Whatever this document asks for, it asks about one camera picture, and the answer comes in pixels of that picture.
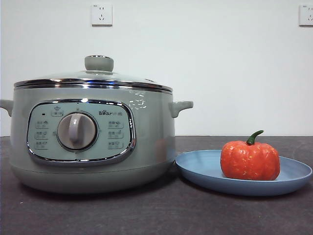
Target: stainless steel rim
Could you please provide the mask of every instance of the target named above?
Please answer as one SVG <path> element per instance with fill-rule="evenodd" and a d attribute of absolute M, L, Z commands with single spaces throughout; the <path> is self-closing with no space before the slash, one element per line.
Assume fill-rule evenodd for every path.
<path fill-rule="evenodd" d="M 159 84 L 144 83 L 144 82 L 130 82 L 130 81 L 111 81 L 111 80 L 95 80 L 95 79 L 78 79 L 78 78 L 60 78 L 60 79 L 38 79 L 16 82 L 14 84 L 17 89 L 33 89 L 33 88 L 47 88 L 47 87 L 79 87 L 85 88 L 105 88 L 114 89 L 112 87 L 127 87 L 128 90 L 138 90 L 139 88 L 147 91 L 165 91 L 172 93 L 173 89 Z"/>
<path fill-rule="evenodd" d="M 64 84 L 64 85 L 33 85 L 26 87 L 16 87 L 14 90 L 23 89 L 36 89 L 36 88 L 98 88 L 98 89 L 114 89 L 114 90 L 132 90 L 132 91 L 147 91 L 147 92 L 159 92 L 173 95 L 172 92 L 159 90 L 154 88 L 143 87 L 129 87 L 129 86 L 109 86 L 109 85 L 87 85 L 87 84 Z"/>

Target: pot handle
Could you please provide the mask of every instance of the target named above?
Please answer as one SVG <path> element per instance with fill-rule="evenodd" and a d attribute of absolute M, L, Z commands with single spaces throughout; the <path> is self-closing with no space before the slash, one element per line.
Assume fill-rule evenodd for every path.
<path fill-rule="evenodd" d="M 180 101 L 172 102 L 169 104 L 172 118 L 177 118 L 181 110 L 191 109 L 194 107 L 194 102 L 192 101 Z"/>
<path fill-rule="evenodd" d="M 5 109 L 8 111 L 9 116 L 12 116 L 12 109 L 13 109 L 13 101 L 9 99 L 0 99 L 0 108 Z"/>

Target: lid knob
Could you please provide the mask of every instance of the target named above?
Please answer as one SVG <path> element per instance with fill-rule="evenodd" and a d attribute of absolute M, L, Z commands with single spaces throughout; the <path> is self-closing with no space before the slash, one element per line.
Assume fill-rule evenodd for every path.
<path fill-rule="evenodd" d="M 104 55 L 90 55 L 85 57 L 87 70 L 112 71 L 113 59 Z"/>

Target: chrome trim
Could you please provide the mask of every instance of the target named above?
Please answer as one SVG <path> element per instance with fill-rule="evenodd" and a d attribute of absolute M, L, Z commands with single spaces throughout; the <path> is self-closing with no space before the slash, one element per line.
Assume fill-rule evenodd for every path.
<path fill-rule="evenodd" d="M 91 78 L 50 78 L 50 79 L 37 79 L 37 80 L 26 80 L 14 83 L 14 88 L 29 89 L 34 88 L 30 86 L 37 86 L 36 88 L 43 88 L 47 85 L 54 85 L 55 87 L 63 87 L 64 85 L 74 86 L 120 86 L 129 88 L 142 88 L 143 90 L 161 90 L 172 92 L 173 89 L 159 84 L 144 83 L 144 82 L 132 82 L 132 81 L 114 81 L 114 80 L 101 80 Z"/>
<path fill-rule="evenodd" d="M 116 154 L 111 157 L 107 158 L 101 158 L 101 159 L 84 159 L 84 160 L 58 160 L 58 159 L 49 159 L 44 158 L 41 156 L 38 156 L 34 153 L 33 150 L 31 150 L 28 142 L 28 131 L 29 131 L 29 124 L 31 119 L 31 114 L 33 110 L 43 104 L 52 104 L 52 103 L 73 103 L 73 102 L 81 102 L 81 103 L 96 103 L 96 104 L 107 104 L 107 105 L 117 105 L 119 107 L 122 107 L 127 115 L 128 115 L 128 121 L 129 121 L 129 128 L 130 128 L 130 141 L 125 150 L 120 152 L 119 154 Z M 104 164 L 112 164 L 112 163 L 118 163 L 124 159 L 126 159 L 134 150 L 136 146 L 136 129 L 134 124 L 134 117 L 131 109 L 124 104 L 123 102 L 119 101 L 110 101 L 110 100 L 97 100 L 97 99 L 88 99 L 87 101 L 82 101 L 82 99 L 55 99 L 55 100 L 46 100 L 44 102 L 38 103 L 35 105 L 29 115 L 28 118 L 28 126 L 27 126 L 27 138 L 26 138 L 26 145 L 28 148 L 28 152 L 31 156 L 31 158 L 39 163 L 39 164 L 46 164 L 46 165 L 56 165 L 56 166 L 94 166 L 94 165 L 104 165 Z"/>
<path fill-rule="evenodd" d="M 35 89 L 35 88 L 84 88 L 84 89 L 99 88 L 99 89 L 114 89 L 114 90 L 160 92 L 160 93 L 173 95 L 171 91 L 155 89 L 155 88 L 143 88 L 143 87 L 131 87 L 131 86 L 110 86 L 110 85 L 87 85 L 87 84 L 31 85 L 31 86 L 15 87 L 14 90 Z"/>

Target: glass lid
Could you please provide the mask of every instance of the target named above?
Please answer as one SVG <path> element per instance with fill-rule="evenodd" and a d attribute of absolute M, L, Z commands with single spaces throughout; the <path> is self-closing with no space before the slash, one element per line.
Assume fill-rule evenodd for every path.
<path fill-rule="evenodd" d="M 42 76 L 34 80 L 26 80 L 14 84 L 15 88 L 46 88 L 71 87 L 75 85 L 121 86 L 141 88 L 141 90 L 163 90 L 172 92 L 172 88 L 158 84 L 155 81 L 122 75 L 113 70 L 113 59 L 103 55 L 85 57 L 86 71 L 68 72 Z"/>

